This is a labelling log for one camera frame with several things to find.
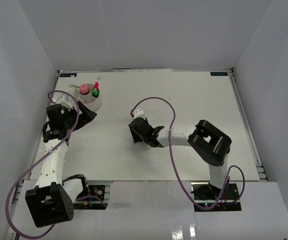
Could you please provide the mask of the black highlighter green cap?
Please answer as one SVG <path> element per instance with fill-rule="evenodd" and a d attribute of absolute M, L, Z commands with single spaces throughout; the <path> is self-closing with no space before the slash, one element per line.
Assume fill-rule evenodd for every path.
<path fill-rule="evenodd" d="M 93 89 L 93 96 L 94 96 L 95 98 L 97 98 L 97 97 L 99 96 L 99 89 L 96 88 L 96 87 Z"/>

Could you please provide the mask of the pink capped crayon tube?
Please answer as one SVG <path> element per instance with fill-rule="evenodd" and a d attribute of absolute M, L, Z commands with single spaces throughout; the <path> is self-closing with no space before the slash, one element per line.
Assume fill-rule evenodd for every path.
<path fill-rule="evenodd" d="M 79 92 L 80 92 L 80 94 L 81 95 L 88 95 L 89 93 L 90 93 L 90 88 L 89 88 L 89 86 L 87 85 L 87 84 L 81 84 L 80 86 L 79 86 Z"/>

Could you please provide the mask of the yellow pen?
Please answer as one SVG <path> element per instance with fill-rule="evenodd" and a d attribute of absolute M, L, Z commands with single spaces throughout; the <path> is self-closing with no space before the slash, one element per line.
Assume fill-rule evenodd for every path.
<path fill-rule="evenodd" d="M 69 87 L 69 88 L 72 88 L 72 89 L 75 89 L 75 90 L 79 90 L 79 89 L 80 89 L 79 86 L 73 85 L 73 84 L 69 84 L 68 87 Z"/>

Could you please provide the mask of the black highlighter pink cap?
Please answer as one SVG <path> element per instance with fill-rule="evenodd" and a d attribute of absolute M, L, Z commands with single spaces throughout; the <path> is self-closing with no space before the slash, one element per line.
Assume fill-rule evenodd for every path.
<path fill-rule="evenodd" d="M 99 83 L 98 83 L 98 82 L 95 82 L 94 87 L 95 87 L 96 89 L 99 89 Z"/>

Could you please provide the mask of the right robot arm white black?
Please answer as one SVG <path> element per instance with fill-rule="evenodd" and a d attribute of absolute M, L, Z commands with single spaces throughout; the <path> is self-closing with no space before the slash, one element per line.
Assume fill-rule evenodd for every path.
<path fill-rule="evenodd" d="M 232 140 L 207 120 L 200 120 L 191 127 L 152 127 L 146 118 L 137 117 L 128 125 L 133 141 L 152 148 L 169 146 L 191 147 L 209 167 L 210 195 L 220 200 L 228 193 L 225 178 L 228 172 L 227 159 Z"/>

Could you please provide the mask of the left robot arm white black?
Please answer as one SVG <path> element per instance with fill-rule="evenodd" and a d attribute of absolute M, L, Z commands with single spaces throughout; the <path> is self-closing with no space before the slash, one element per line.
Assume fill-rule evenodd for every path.
<path fill-rule="evenodd" d="M 42 129 L 44 151 L 40 175 L 33 189 L 25 193 L 25 201 L 36 227 L 42 228 L 74 217 L 73 202 L 89 196 L 90 187 L 83 174 L 63 178 L 63 165 L 69 147 L 70 130 L 78 130 L 90 123 L 96 113 L 81 101 L 75 109 L 67 101 L 46 108 L 48 121 Z"/>

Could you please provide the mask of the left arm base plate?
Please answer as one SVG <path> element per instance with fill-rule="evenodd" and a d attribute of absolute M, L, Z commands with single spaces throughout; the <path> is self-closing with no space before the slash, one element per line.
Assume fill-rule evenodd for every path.
<path fill-rule="evenodd" d="M 88 186 L 89 196 L 95 196 L 104 202 L 104 205 L 94 197 L 89 197 L 73 203 L 74 210 L 105 210 L 110 198 L 110 185 L 93 184 Z"/>

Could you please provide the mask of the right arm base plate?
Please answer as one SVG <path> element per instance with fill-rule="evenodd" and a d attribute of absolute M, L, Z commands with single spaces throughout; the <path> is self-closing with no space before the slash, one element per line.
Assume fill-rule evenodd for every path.
<path fill-rule="evenodd" d="M 209 209 L 220 193 L 220 190 L 211 189 L 208 183 L 192 183 L 191 194 L 195 202 L 201 207 Z M 236 183 L 229 183 L 216 206 L 208 212 L 240 212 L 240 200 L 237 200 L 239 190 Z"/>

